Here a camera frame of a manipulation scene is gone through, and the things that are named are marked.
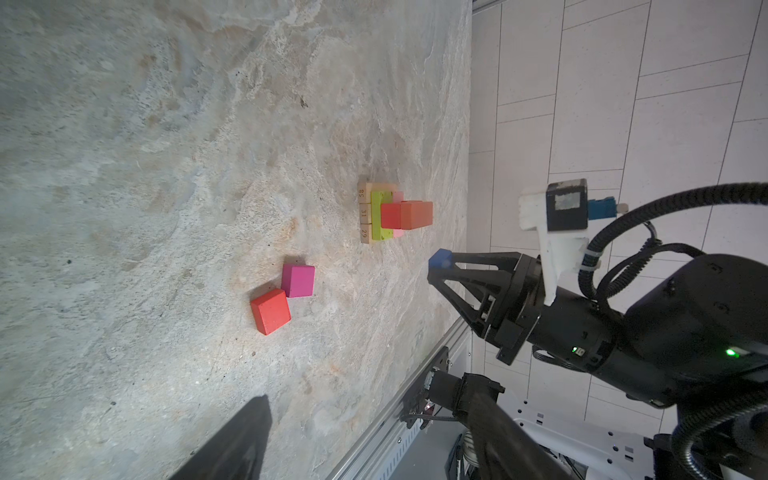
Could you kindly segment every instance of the blue connector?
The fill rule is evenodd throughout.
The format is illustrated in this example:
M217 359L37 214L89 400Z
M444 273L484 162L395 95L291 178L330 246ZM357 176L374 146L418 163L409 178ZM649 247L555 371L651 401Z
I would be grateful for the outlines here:
M616 199L613 197L604 198L603 200L589 200L587 207L589 220L615 218L617 215Z

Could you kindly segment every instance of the white bracket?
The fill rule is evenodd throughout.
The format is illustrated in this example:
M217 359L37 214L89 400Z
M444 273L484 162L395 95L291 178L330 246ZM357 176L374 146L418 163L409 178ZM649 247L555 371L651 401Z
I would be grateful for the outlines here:
M544 305L554 302L558 291L560 274L574 271L581 265L584 249L589 243L586 230L565 230L550 232L547 230L546 193L521 195L520 228L536 229L538 245L541 251L541 274L544 277Z

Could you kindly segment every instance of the black cable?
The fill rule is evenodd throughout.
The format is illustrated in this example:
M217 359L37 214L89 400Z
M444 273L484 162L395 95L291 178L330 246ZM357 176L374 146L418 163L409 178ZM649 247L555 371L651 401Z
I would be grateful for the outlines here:
M415 413L411 415L403 415L400 417L400 422L408 422L410 419L435 420L437 422L458 422L458 419L453 417L438 417L435 415L421 415Z
M583 370L573 365L572 363L563 362L559 359L554 358L553 356L549 356L549 352L547 352L544 349L539 349L534 347L534 349L531 351L531 354L533 355L533 358L537 359L540 362L548 363L554 366L561 366L564 369L573 370L575 372L583 372Z
M658 247L662 244L661 240L659 240L656 236L656 227L654 227L651 222L645 222L643 225L645 225L648 231L650 231L650 237L648 240L645 240L645 243L643 243L643 246L640 248L640 252L644 252L645 250L653 247ZM625 268L618 277L616 277L616 280L613 280L611 285L608 286L608 298L611 298L612 296L627 288L629 284L632 283L638 275L640 275L640 272L642 272L643 268L648 265L648 262L650 262L650 258L643 258L636 262L630 263L630 265L627 266L627 268Z
M720 480L719 475L711 472L694 458L691 449L697 437L729 420L742 415L751 415L765 408L768 408L768 388L761 386L758 390L735 395L685 415L682 423L672 432L672 454L694 478Z
M654 218L695 207L709 207L725 204L759 204L768 205L768 184L723 184L712 187L694 188L668 195L648 204L631 210L614 220L605 227L587 246L587 249L597 256L588 253L584 255L581 265L597 266L599 256L605 247L629 229L641 225ZM594 299L594 271L582 270L578 274L578 285L581 293L589 299Z
M689 257L698 257L699 255L704 255L704 252L697 249L696 247L692 247L691 245L686 245L685 243L668 243L658 247L651 247L634 254L632 257L625 258L617 266L610 269L600 281L600 285L598 285L598 289L595 292L595 300L597 300L598 307L600 308L601 312L609 316L614 315L613 310L611 310L611 307L608 305L607 292L609 286L611 285L611 280L617 275L617 273L621 272L621 270L624 269L627 265L631 265L632 263L635 263L639 260L650 259L653 255L659 252L685 253Z

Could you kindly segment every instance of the numbered wooden block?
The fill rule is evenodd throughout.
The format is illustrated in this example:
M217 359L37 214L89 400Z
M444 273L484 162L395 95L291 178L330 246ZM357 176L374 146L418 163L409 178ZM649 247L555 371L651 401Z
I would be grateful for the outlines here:
M357 184L357 203L370 204L371 192L395 192L397 184L380 184L373 182L360 182Z
M371 204L358 205L360 205L360 223L373 223L373 217L371 216Z
M363 243L373 243L373 225L370 223L360 225L360 241Z

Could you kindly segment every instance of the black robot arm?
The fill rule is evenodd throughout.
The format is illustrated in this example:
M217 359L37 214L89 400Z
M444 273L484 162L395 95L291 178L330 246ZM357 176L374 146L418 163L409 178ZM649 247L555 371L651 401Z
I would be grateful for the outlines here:
M768 184L705 187L656 200L603 229L588 251L600 253L624 231L673 211L738 203L768 204ZM588 372L632 399L659 409L677 404L679 425L670 449L691 478L720 478L713 473L718 464L768 478L768 441L743 440L768 436L768 421L761 420L768 410L768 266L683 244L661 245L655 229L649 230L643 249L611 269L597 289L589 270L597 257L585 255L579 281L587 296L558 288L551 306L543 304L538 259L516 252L439 250L430 259L428 280L475 334L499 348L501 362L511 364L527 340L549 355L537 358ZM661 251L693 259L626 314L613 311L608 297ZM446 280L460 282L477 306Z

